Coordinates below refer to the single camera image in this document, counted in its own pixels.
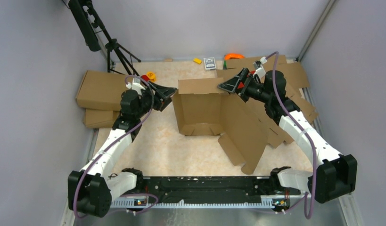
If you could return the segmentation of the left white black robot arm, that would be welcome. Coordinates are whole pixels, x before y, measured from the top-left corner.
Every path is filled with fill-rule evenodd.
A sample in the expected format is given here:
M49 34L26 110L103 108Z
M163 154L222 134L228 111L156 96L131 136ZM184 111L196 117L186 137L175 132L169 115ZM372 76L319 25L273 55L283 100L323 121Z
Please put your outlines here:
M172 102L177 88L161 86L134 75L127 78L132 82L125 83L120 112L106 142L81 170L72 171L68 176L68 204L76 218L102 218L112 201L127 191L136 195L144 189L144 182L137 173L123 171L112 179L109 176L152 111L163 111Z

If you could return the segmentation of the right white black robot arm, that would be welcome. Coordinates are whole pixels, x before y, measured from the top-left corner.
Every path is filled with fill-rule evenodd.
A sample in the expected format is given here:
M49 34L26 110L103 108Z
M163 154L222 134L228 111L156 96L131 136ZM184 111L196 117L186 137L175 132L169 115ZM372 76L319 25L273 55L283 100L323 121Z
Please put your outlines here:
M299 106L287 97L287 80L276 69L265 71L255 62L256 70L243 68L234 77L218 84L218 88L238 95L244 102L254 99L264 103L266 114L300 147L312 164L312 172L291 167L271 172L270 190L282 194L293 188L311 194L315 201L325 203L355 191L358 162L332 147L310 125Z

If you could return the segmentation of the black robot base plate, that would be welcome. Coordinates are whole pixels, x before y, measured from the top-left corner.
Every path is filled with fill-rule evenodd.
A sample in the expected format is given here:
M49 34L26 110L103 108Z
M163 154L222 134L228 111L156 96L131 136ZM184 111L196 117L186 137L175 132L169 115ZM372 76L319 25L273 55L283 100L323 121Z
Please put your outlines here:
M260 203L266 196L300 195L293 188L275 187L269 177L142 177L126 194L153 194L159 203L239 204Z

